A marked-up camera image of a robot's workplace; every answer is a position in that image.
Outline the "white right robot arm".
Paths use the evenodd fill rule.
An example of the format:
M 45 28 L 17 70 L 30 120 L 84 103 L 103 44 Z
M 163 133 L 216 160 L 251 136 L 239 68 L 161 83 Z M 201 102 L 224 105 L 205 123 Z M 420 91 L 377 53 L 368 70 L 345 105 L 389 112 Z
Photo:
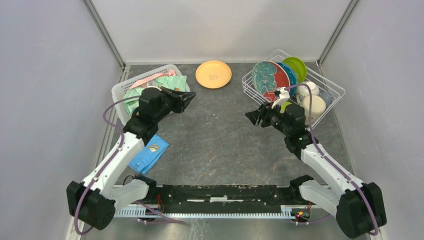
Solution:
M 306 126 L 305 109 L 288 105 L 284 113 L 270 103 L 245 113 L 255 126 L 273 127 L 282 133 L 286 148 L 310 166 L 326 183 L 324 187 L 304 175 L 292 181 L 289 199 L 295 204 L 312 202 L 333 216 L 341 231 L 350 239 L 364 234 L 377 235 L 387 224 L 381 188 L 374 182 L 365 183 L 343 168 Z

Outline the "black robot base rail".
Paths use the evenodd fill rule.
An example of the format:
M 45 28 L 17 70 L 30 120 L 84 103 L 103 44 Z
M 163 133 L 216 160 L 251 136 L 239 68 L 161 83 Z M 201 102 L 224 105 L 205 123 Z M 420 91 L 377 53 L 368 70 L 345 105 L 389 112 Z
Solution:
M 290 185 L 158 185 L 142 174 L 133 176 L 149 187 L 144 204 L 158 207 L 164 214 L 271 214 L 281 206 L 311 208 L 303 199 L 295 180 Z

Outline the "lime green plate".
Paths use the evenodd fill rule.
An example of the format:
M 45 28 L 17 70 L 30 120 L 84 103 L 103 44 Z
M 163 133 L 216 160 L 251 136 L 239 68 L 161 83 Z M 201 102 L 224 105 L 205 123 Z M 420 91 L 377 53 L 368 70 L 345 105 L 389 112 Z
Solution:
M 305 81 L 307 76 L 307 68 L 305 63 L 297 57 L 287 57 L 283 61 L 286 65 L 291 67 L 294 73 L 297 76 L 297 82 L 302 83 Z

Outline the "white round bowl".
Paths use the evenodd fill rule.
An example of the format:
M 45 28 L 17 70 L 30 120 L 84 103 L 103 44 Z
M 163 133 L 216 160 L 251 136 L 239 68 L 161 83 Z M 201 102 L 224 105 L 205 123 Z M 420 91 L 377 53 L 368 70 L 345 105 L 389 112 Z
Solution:
M 312 81 L 304 81 L 301 85 L 299 85 L 296 89 L 295 96 L 302 100 L 307 95 L 320 95 L 320 88 L 316 83 Z

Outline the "teal rimmed red plate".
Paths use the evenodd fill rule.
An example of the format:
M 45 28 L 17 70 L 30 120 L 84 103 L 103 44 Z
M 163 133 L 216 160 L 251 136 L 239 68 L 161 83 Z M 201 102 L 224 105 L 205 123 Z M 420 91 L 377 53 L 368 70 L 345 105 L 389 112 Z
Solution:
M 269 102 L 276 99 L 275 89 L 290 86 L 286 71 L 273 61 L 258 62 L 252 69 L 251 78 L 255 90 Z

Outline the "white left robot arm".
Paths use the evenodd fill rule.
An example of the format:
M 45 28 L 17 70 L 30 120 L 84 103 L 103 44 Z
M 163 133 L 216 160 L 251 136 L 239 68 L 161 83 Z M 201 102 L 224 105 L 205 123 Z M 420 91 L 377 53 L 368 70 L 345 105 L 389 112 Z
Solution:
M 120 131 L 116 145 L 81 182 L 71 181 L 66 188 L 69 213 L 74 217 L 73 227 L 78 235 L 86 235 L 92 229 L 103 230 L 116 211 L 138 200 L 145 204 L 156 200 L 157 190 L 144 180 L 114 185 L 130 161 L 158 132 L 159 122 L 171 112 L 183 113 L 195 96 L 193 91 L 147 87 L 136 97 L 138 107 Z

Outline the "green interior mug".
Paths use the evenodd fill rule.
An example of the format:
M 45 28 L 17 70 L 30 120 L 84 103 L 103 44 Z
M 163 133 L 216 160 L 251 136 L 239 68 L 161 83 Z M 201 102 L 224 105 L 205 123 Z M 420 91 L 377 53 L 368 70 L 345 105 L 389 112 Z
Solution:
M 319 119 L 327 108 L 325 101 L 318 95 L 296 95 L 297 103 L 304 108 L 305 124 L 310 125 Z

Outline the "orange plate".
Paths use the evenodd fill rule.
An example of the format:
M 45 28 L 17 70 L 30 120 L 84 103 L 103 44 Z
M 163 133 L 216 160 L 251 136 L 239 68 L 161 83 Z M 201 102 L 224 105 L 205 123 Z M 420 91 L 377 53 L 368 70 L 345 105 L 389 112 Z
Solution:
M 208 89 L 219 89 L 227 85 L 232 78 L 230 67 L 219 60 L 203 62 L 195 71 L 196 81 Z

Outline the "blue dotted plate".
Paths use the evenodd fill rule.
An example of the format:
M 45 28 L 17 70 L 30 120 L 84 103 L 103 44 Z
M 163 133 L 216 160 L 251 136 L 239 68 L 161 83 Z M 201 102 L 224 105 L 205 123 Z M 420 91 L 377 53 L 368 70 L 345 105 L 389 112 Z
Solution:
M 294 86 L 298 83 L 298 77 L 296 75 L 296 73 L 294 72 L 294 70 L 286 63 L 281 62 L 281 61 L 277 61 L 276 62 L 280 67 L 283 68 L 283 70 L 287 73 L 287 76 L 289 78 L 289 85 L 290 86 Z M 289 95 L 291 97 L 293 97 L 295 95 L 296 92 L 296 87 L 292 87 L 289 89 Z

